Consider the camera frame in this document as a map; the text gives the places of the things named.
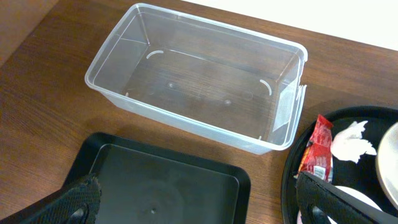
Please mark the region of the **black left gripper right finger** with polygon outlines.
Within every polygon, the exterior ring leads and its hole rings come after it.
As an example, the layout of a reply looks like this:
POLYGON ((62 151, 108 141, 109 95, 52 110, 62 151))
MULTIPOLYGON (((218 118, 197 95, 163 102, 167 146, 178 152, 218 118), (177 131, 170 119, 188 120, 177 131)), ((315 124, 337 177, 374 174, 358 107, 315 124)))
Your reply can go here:
POLYGON ((299 174, 296 182, 297 203, 304 224, 397 223, 397 217, 382 212, 337 187, 308 173, 299 174))

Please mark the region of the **pink bowl with rice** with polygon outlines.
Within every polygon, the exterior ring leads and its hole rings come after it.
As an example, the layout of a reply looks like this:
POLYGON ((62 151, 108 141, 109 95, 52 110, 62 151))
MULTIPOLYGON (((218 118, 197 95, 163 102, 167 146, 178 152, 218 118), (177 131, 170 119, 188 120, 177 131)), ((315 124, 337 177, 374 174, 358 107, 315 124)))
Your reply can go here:
MULTIPOLYGON (((335 186, 335 187, 337 187, 338 189, 344 191, 345 193, 355 197, 356 199, 358 199, 358 200, 360 200, 360 201, 372 206, 373 208, 376 208, 376 209, 382 211, 381 208, 375 202, 373 202, 368 196, 366 196, 365 194, 363 194, 363 193, 361 193, 361 192, 359 192, 359 191, 357 191, 355 189, 349 188, 349 187, 344 187, 344 186, 335 186)), ((337 222, 335 222, 330 217, 328 217, 328 219, 329 219, 330 223, 337 224, 337 222)), ((296 223, 297 224, 302 224, 301 211, 298 211, 296 223)))

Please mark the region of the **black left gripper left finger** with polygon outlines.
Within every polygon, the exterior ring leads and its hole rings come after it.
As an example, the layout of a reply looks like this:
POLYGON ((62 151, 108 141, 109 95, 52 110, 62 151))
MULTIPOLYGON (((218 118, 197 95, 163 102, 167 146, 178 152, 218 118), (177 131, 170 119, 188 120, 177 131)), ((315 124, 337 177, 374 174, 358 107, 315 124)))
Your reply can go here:
POLYGON ((94 174, 89 174, 2 219, 1 223, 90 224, 96 221, 100 203, 100 183, 94 174))

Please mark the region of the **beige plate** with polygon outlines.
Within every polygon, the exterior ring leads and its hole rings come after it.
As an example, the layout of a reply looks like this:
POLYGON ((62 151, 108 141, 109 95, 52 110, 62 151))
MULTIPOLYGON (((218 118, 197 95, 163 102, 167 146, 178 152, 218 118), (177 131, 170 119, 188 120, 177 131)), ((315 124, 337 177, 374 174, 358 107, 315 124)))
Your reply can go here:
POLYGON ((379 143, 376 173, 383 192, 397 209, 397 123, 384 133, 379 143))

